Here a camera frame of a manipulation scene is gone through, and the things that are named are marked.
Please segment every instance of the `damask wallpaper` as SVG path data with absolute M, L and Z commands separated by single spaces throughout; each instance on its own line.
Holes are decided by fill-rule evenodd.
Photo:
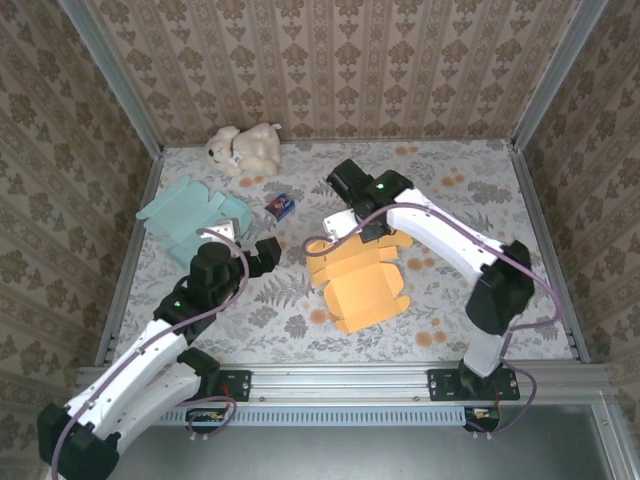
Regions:
M 608 3 L 525 156 L 591 354 L 638 441 L 640 2 Z
M 0 2 L 0 478 L 92 364 L 150 159 L 57 2 Z
M 510 136 L 578 0 L 89 0 L 169 145 Z

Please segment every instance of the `blue small box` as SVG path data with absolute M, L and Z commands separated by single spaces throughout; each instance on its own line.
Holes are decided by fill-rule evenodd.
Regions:
M 287 213 L 293 210 L 295 206 L 295 202 L 286 193 L 281 193 L 273 202 L 265 207 L 265 210 L 276 217 L 276 220 L 279 222 Z

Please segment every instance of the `white teddy bear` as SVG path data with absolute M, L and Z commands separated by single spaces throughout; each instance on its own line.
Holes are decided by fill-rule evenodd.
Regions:
M 280 139 L 277 123 L 260 123 L 240 133 L 236 127 L 222 127 L 207 142 L 205 155 L 213 168 L 230 176 L 249 172 L 275 175 L 280 165 Z

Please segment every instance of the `purple cable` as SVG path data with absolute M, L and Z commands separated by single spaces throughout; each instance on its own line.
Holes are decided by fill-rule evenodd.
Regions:
M 542 277 L 540 277 L 538 274 L 536 274 L 532 270 L 528 269 L 524 265 L 520 265 L 518 262 L 516 262 L 515 260 L 509 258 L 503 252 L 493 248 L 492 246 L 486 245 L 483 241 L 481 241 L 478 238 L 476 238 L 473 234 L 467 232 L 464 228 L 460 227 L 460 225 L 458 225 L 456 222 L 454 222 L 452 219 L 448 218 L 447 216 L 443 215 L 442 213 L 440 213 L 440 212 L 438 212 L 436 210 L 432 210 L 429 207 L 426 207 L 424 205 L 420 205 L 420 204 L 417 204 L 417 203 L 393 203 L 391 205 L 386 205 L 386 206 L 376 210 L 375 212 L 370 214 L 368 217 L 366 217 L 364 220 L 362 220 L 357 226 L 355 226 L 349 233 L 347 233 L 346 236 L 342 237 L 340 240 L 338 240 L 331 247 L 329 247 L 326 250 L 323 250 L 321 252 L 310 252 L 308 247 L 312 242 L 315 242 L 317 240 L 330 243 L 330 239 L 328 239 L 326 237 L 320 237 L 320 236 L 309 237 L 303 242 L 302 248 L 304 249 L 304 251 L 305 251 L 305 253 L 306 253 L 306 255 L 308 257 L 324 257 L 325 255 L 328 255 L 331 252 L 333 252 L 334 250 L 340 248 L 353 235 L 355 235 L 359 230 L 361 230 L 365 225 L 369 224 L 375 218 L 377 218 L 380 215 L 382 215 L 383 213 L 386 213 L 389 210 L 393 210 L 395 208 L 410 208 L 410 209 L 414 209 L 414 210 L 419 210 L 419 211 L 425 213 L 426 215 L 433 215 L 435 218 L 437 218 L 440 221 L 444 222 L 446 225 L 448 225 L 449 227 L 454 229 L 460 235 L 462 235 L 463 237 L 468 239 L 471 243 L 476 245 L 478 248 L 482 248 L 483 250 L 491 253 L 492 255 L 496 256 L 497 258 L 499 258 L 503 262 L 505 262 L 508 265 L 512 266 L 516 270 L 518 270 L 518 271 L 524 273 L 525 275 L 527 275 L 534 282 L 536 282 L 538 285 L 540 285 L 542 288 L 544 288 L 544 290 L 552 298 L 553 303 L 556 306 L 556 311 L 555 311 L 553 317 L 550 320 L 545 320 L 543 322 L 525 323 L 525 324 L 522 324 L 522 325 L 514 325 L 513 327 L 510 327 L 509 330 L 507 331 L 507 336 L 505 337 L 505 342 L 504 342 L 504 345 L 502 346 L 502 350 L 500 351 L 500 360 L 502 361 L 502 363 L 504 365 L 507 366 L 507 368 L 512 369 L 516 373 L 524 375 L 525 377 L 527 377 L 531 381 L 531 394 L 529 395 L 529 398 L 527 399 L 527 402 L 525 403 L 525 405 L 522 408 L 522 410 L 520 411 L 520 413 L 508 425 L 506 425 L 506 426 L 504 426 L 502 428 L 498 428 L 497 430 L 491 432 L 491 435 L 496 435 L 496 434 L 499 434 L 499 433 L 504 433 L 504 432 L 509 431 L 511 428 L 513 428 L 513 426 L 518 421 L 520 421 L 520 419 L 524 416 L 524 414 L 527 413 L 529 408 L 531 408 L 531 405 L 533 404 L 533 401 L 536 398 L 536 393 L 538 392 L 538 383 L 536 382 L 536 380 L 533 377 L 533 375 L 531 375 L 529 372 L 527 372 L 527 371 L 525 371 L 525 370 L 523 370 L 521 368 L 514 367 L 511 363 L 509 363 L 504 358 L 504 355 L 507 353 L 507 350 L 509 348 L 509 343 L 511 342 L 511 338 L 513 337 L 513 332 L 515 332 L 517 330 L 526 330 L 526 329 L 529 329 L 529 328 L 547 327 L 547 326 L 553 325 L 557 320 L 559 320 L 561 318 L 562 302 L 560 301 L 560 296 L 551 287 L 551 285 L 549 285 L 547 282 L 545 282 Z M 477 425 L 475 425 L 475 424 L 473 424 L 471 422 L 468 422 L 468 423 L 471 426 L 473 426 L 474 428 L 477 428 L 480 431 L 484 431 L 484 429 L 482 429 L 481 427 L 479 427 L 479 426 L 477 426 Z
M 111 372 L 111 374 L 105 379 L 102 385 L 96 388 L 93 394 L 87 399 L 87 401 L 82 405 L 82 407 L 78 409 L 75 415 L 71 417 L 69 422 L 62 429 L 62 432 L 58 437 L 58 441 L 56 442 L 56 447 L 53 450 L 53 456 L 51 457 L 51 479 L 52 480 L 58 480 L 58 461 L 60 459 L 60 452 L 62 450 L 62 445 L 64 444 L 65 439 L 67 438 L 67 436 L 69 436 L 69 432 L 71 431 L 71 428 L 78 422 L 80 417 L 82 417 L 82 415 L 89 409 L 89 405 L 94 403 L 98 399 L 98 397 L 100 397 L 102 392 L 104 392 L 107 389 L 107 387 L 111 385 L 111 382 L 113 382 L 113 380 L 115 380 L 115 378 L 118 375 L 120 375 L 131 364 L 131 362 L 133 362 L 147 348 L 149 348 L 151 345 L 153 345 L 155 342 L 157 342 L 160 338 L 164 337 L 165 335 L 175 332 L 176 330 L 179 330 L 181 328 L 187 327 L 200 320 L 204 320 L 205 318 L 208 318 L 211 315 L 215 315 L 216 313 L 224 310 L 229 305 L 231 305 L 236 300 L 238 300 L 238 298 L 240 298 L 240 295 L 242 295 L 242 293 L 244 292 L 245 288 L 247 288 L 247 282 L 249 281 L 249 262 L 247 261 L 247 257 L 245 257 L 244 253 L 242 253 L 242 250 L 240 249 L 240 247 L 238 247 L 235 243 L 233 243 L 227 237 L 220 235 L 218 232 L 215 232 L 208 228 L 201 228 L 197 231 L 197 233 L 198 234 L 209 233 L 213 235 L 214 237 L 218 238 L 218 240 L 222 240 L 222 242 L 227 247 L 229 247 L 229 249 L 233 253 L 238 255 L 238 257 L 240 258 L 240 261 L 242 262 L 242 267 L 244 269 L 244 272 L 243 272 L 244 274 L 243 274 L 242 280 L 240 281 L 240 285 L 238 286 L 238 291 L 236 292 L 235 295 L 229 297 L 226 301 L 224 301 L 222 304 L 218 305 L 217 307 L 212 308 L 211 310 L 201 313 L 199 315 L 196 315 L 195 317 L 188 318 L 187 320 L 183 320 L 182 322 L 177 323 L 176 325 L 173 325 L 172 327 L 166 328 L 161 332 L 157 333 L 156 335 L 151 337 L 149 340 L 147 340 L 145 343 L 143 343 L 139 348 L 134 350 L 131 355 L 129 355 L 120 365 L 118 365 L 118 367 L 113 372 Z
M 193 405 L 201 405 L 202 403 L 206 403 L 206 402 L 228 402 L 231 405 L 233 405 L 233 410 L 231 410 L 231 413 L 229 414 L 229 416 L 225 418 L 224 421 L 220 425 L 218 425 L 218 427 L 213 432 L 207 434 L 210 437 L 213 437 L 215 435 L 218 435 L 225 428 L 227 428 L 229 424 L 233 421 L 233 419 L 236 418 L 236 412 L 238 411 L 238 402 L 236 402 L 236 400 L 232 397 L 220 396 L 220 397 L 206 397 L 206 398 L 201 398 L 200 400 L 182 402 L 182 403 L 179 403 L 178 406 L 191 407 Z M 196 418 L 203 417 L 205 415 L 208 415 L 208 414 L 206 412 L 202 412 L 201 414 L 193 415 L 189 419 L 189 423 L 187 424 L 187 430 L 189 431 L 189 433 L 195 434 L 195 432 L 193 431 L 193 422 L 195 421 Z

